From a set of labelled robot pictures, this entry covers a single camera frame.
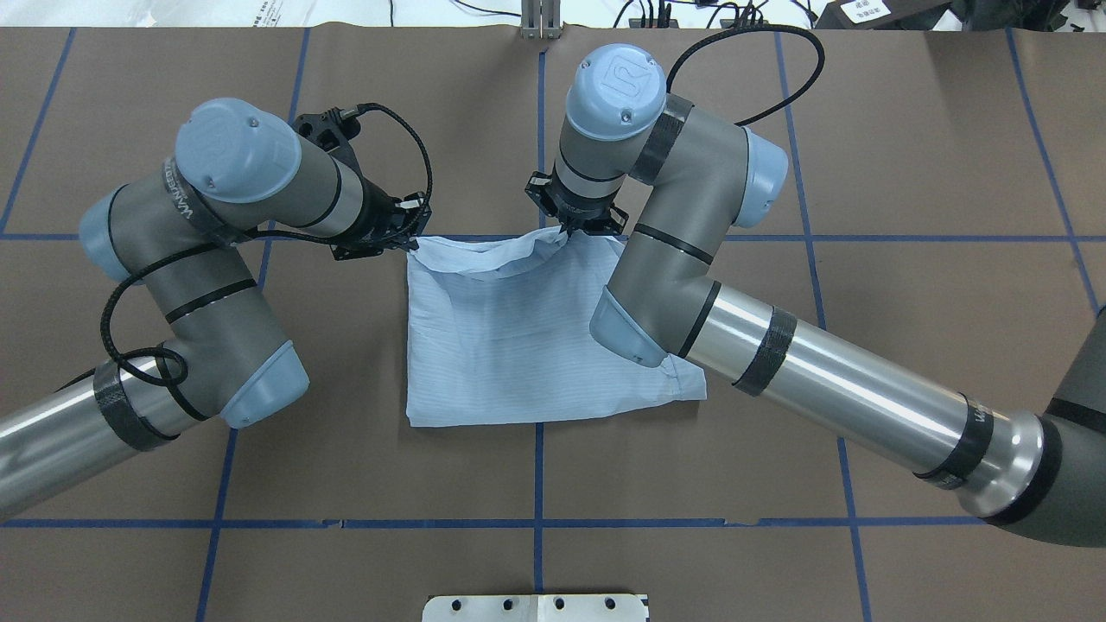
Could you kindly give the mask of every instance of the blue cap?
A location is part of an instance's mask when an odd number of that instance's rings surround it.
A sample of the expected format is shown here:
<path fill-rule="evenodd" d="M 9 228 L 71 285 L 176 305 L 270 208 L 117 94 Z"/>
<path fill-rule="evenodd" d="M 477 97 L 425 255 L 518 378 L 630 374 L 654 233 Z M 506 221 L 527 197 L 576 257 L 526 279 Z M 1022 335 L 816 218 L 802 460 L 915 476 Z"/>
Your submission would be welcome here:
<path fill-rule="evenodd" d="M 665 71 L 628 43 L 596 49 L 576 70 L 565 116 L 596 141 L 622 141 L 653 125 L 665 110 Z"/>
<path fill-rule="evenodd" d="M 234 429 L 246 427 L 299 400 L 309 384 L 300 356 L 285 341 L 234 392 L 219 416 Z"/>
<path fill-rule="evenodd" d="M 109 220 L 112 201 L 115 200 L 115 195 L 121 189 L 123 189 L 123 186 L 115 188 L 106 197 L 96 201 L 96 205 L 90 207 L 88 211 L 85 211 L 84 216 L 81 217 L 81 226 L 77 229 L 84 253 L 105 274 L 118 282 L 123 282 L 124 279 L 131 276 L 131 272 L 119 261 L 119 256 L 115 253 L 115 247 L 112 246 Z"/>
<path fill-rule="evenodd" d="M 595 307 L 587 330 L 599 345 L 643 367 L 656 367 L 668 356 L 645 329 L 629 317 L 606 286 L 603 286 L 603 296 Z"/>
<path fill-rule="evenodd" d="M 205 102 L 177 132 L 177 168 L 189 184 L 226 203 L 253 203 L 288 186 L 303 152 L 278 116 L 232 97 Z"/>
<path fill-rule="evenodd" d="M 783 180 L 787 178 L 787 154 L 748 127 L 744 129 L 749 137 L 749 173 L 745 175 L 741 211 L 733 224 L 748 228 L 763 220 L 772 201 L 780 197 Z"/>

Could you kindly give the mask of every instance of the cloth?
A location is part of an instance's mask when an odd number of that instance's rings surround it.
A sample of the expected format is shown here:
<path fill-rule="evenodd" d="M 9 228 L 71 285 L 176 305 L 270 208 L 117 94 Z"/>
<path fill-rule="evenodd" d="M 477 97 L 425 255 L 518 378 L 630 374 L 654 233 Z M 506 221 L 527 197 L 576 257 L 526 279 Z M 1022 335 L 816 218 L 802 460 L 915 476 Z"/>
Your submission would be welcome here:
<path fill-rule="evenodd" d="M 587 331 L 623 243 L 556 227 L 520 238 L 419 238 L 407 256 L 407 417 L 420 426 L 605 417 L 706 400 L 702 370 L 655 369 Z"/>

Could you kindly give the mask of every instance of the white cloth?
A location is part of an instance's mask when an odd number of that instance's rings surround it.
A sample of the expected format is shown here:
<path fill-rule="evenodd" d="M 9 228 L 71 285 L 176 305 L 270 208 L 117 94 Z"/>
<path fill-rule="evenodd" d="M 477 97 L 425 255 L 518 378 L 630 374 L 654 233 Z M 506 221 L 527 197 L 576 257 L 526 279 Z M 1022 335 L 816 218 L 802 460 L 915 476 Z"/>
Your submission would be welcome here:
<path fill-rule="evenodd" d="M 583 419 L 706 400 L 691 363 L 643 367 L 588 333 L 622 249 L 556 227 L 491 242 L 419 238 L 407 256 L 410 424 Z"/>

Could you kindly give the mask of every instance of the white bracket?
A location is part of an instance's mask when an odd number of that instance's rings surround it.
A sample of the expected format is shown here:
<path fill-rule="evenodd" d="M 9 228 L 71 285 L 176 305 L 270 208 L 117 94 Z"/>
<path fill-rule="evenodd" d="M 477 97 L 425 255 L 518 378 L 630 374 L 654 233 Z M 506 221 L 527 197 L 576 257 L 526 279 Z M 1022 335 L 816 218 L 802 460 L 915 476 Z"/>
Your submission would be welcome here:
<path fill-rule="evenodd" d="M 561 38 L 561 0 L 522 0 L 523 39 Z"/>
<path fill-rule="evenodd" d="M 643 594 L 435 597 L 422 622 L 649 622 Z"/>

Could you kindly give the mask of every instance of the robotic arm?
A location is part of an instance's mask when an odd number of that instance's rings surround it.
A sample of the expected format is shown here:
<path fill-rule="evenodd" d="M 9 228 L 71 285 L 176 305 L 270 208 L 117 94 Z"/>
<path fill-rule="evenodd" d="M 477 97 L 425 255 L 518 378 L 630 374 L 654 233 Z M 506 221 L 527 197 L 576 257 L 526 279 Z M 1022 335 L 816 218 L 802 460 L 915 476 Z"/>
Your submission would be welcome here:
<path fill-rule="evenodd" d="M 592 318 L 592 335 L 656 366 L 667 353 L 733 379 L 952 490 L 973 516 L 1063 545 L 1106 546 L 1106 314 L 1043 416 L 999 413 L 707 276 L 732 225 L 766 214 L 787 159 L 665 92 L 644 50 L 580 65 L 552 175 L 528 194 L 570 231 L 620 232 L 626 175 L 653 186 Z"/>
<path fill-rule="evenodd" d="M 301 115 L 290 127 L 240 100 L 197 107 L 174 157 L 95 204 L 81 220 L 86 253 L 122 281 L 101 332 L 112 360 L 0 423 L 0 518 L 164 445 L 218 414 L 234 428 L 299 398 L 307 375 L 250 270 L 243 241 L 286 235 L 334 258 L 416 248 L 431 189 L 392 197 L 361 173 L 349 139 L 378 104 Z M 302 231 L 265 232 L 276 220 Z M 158 348 L 119 354 L 111 309 L 142 279 L 173 329 Z"/>

